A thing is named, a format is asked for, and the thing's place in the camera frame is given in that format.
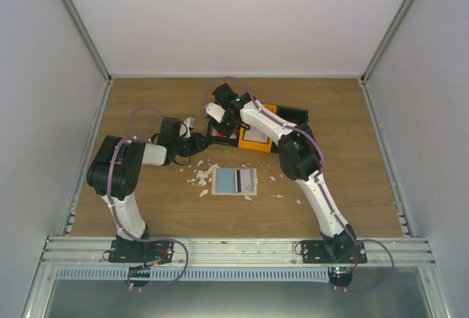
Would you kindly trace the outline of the black bin with red cards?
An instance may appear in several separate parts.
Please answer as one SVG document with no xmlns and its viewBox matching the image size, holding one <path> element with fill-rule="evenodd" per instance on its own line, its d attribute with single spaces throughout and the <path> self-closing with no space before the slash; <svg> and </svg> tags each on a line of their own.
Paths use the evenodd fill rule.
<svg viewBox="0 0 469 318">
<path fill-rule="evenodd" d="M 207 138 L 213 144 L 238 147 L 239 130 L 234 130 L 230 137 L 222 135 L 215 129 L 215 121 L 209 118 L 207 122 Z"/>
</svg>

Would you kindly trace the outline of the yellow bin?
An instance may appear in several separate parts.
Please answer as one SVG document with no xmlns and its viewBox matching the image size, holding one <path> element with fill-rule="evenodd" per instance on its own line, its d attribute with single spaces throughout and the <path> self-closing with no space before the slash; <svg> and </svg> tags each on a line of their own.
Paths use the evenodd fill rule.
<svg viewBox="0 0 469 318">
<path fill-rule="evenodd" d="M 254 127 L 239 129 L 237 147 L 267 153 L 277 153 L 278 149 L 271 139 Z"/>
</svg>

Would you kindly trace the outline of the beige card holder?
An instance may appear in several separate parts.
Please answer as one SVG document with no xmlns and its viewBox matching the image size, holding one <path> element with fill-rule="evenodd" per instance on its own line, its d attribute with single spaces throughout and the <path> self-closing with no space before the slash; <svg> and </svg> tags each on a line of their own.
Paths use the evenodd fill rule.
<svg viewBox="0 0 469 318">
<path fill-rule="evenodd" d="M 235 186 L 235 172 L 239 168 L 216 168 L 213 171 L 212 195 L 222 196 L 256 196 L 258 189 L 258 178 L 256 169 L 254 170 L 255 189 L 253 193 L 237 193 Z"/>
</svg>

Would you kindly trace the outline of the black bin with teal cards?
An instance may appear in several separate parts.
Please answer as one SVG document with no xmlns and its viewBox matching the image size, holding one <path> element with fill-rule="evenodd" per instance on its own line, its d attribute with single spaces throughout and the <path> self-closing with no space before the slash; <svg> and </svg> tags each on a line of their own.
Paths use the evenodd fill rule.
<svg viewBox="0 0 469 318">
<path fill-rule="evenodd" d="M 276 114 L 290 124 L 301 125 L 309 122 L 309 112 L 305 109 L 276 106 Z"/>
</svg>

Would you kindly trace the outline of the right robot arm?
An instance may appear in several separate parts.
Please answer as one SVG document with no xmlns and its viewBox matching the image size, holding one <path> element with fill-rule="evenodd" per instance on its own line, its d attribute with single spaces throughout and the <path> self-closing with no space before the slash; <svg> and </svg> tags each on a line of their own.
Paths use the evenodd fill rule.
<svg viewBox="0 0 469 318">
<path fill-rule="evenodd" d="M 328 190 L 323 153 L 309 125 L 288 122 L 250 92 L 238 95 L 227 83 L 214 89 L 212 95 L 215 101 L 204 110 L 219 133 L 230 136 L 239 127 L 254 128 L 278 147 L 283 174 L 298 184 L 317 217 L 325 256 L 331 262 L 343 262 L 357 242 L 356 235 Z"/>
</svg>

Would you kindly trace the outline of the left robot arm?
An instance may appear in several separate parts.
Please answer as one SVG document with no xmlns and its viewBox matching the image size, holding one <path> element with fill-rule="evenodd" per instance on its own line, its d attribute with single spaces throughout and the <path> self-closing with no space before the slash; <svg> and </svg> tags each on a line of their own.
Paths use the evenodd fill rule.
<svg viewBox="0 0 469 318">
<path fill-rule="evenodd" d="M 148 139 L 107 135 L 88 169 L 86 182 L 106 202 L 117 238 L 128 241 L 125 253 L 134 262 L 145 261 L 151 253 L 147 225 L 135 195 L 141 167 L 168 166 L 206 150 L 211 142 L 193 131 L 192 121 L 166 117 L 160 131 Z"/>
</svg>

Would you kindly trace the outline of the white patterned card stack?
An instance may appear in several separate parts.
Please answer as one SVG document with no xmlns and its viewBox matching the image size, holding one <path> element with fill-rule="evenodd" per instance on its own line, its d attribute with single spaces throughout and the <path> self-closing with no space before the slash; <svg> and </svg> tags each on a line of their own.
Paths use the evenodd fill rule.
<svg viewBox="0 0 469 318">
<path fill-rule="evenodd" d="M 269 142 L 269 138 L 262 133 L 261 131 L 257 130 L 255 127 L 250 127 L 249 129 L 243 130 L 243 140 L 248 142 L 254 142 L 259 144 L 267 144 Z"/>
</svg>

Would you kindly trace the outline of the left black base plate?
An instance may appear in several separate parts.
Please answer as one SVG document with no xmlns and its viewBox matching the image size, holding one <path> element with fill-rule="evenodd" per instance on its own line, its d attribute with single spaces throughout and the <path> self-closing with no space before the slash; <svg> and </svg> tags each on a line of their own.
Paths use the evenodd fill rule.
<svg viewBox="0 0 469 318">
<path fill-rule="evenodd" d="M 172 241 L 138 242 L 117 237 L 109 250 L 103 252 L 103 259 L 110 263 L 140 263 L 162 265 L 172 261 Z"/>
</svg>

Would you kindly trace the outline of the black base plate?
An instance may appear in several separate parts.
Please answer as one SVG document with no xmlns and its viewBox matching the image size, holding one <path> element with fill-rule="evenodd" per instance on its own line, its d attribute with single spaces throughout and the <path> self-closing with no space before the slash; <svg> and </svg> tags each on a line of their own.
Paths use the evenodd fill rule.
<svg viewBox="0 0 469 318">
<path fill-rule="evenodd" d="M 138 242 L 117 237 L 109 250 L 103 252 L 103 259 L 110 263 L 140 263 L 162 265 L 172 261 L 172 241 Z"/>
<path fill-rule="evenodd" d="M 302 240 L 295 245 L 294 252 L 302 256 L 304 264 L 366 264 L 368 258 L 364 244 L 353 246 L 338 259 L 332 259 L 323 240 Z"/>
</svg>

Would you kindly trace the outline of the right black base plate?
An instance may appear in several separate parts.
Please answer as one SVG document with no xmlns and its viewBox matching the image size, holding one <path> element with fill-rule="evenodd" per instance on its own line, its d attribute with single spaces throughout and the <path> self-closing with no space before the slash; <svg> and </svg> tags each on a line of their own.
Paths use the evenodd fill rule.
<svg viewBox="0 0 469 318">
<path fill-rule="evenodd" d="M 304 264 L 366 264 L 368 258 L 364 244 L 353 246 L 338 259 L 332 259 L 323 240 L 302 240 L 295 245 L 294 252 L 302 256 Z"/>
</svg>

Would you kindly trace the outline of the aluminium front rail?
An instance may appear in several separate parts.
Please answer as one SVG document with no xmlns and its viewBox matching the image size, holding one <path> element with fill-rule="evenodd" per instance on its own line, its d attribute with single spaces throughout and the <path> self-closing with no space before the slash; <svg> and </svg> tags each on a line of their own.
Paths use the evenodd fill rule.
<svg viewBox="0 0 469 318">
<path fill-rule="evenodd" d="M 108 265 L 103 252 L 111 247 L 111 237 L 49 237 L 40 262 L 44 265 Z M 197 238 L 180 241 L 189 252 L 192 267 L 305 267 L 296 238 Z M 397 267 L 434 266 L 435 260 L 424 238 L 381 238 L 380 245 L 366 243 L 369 267 L 391 264 Z"/>
</svg>

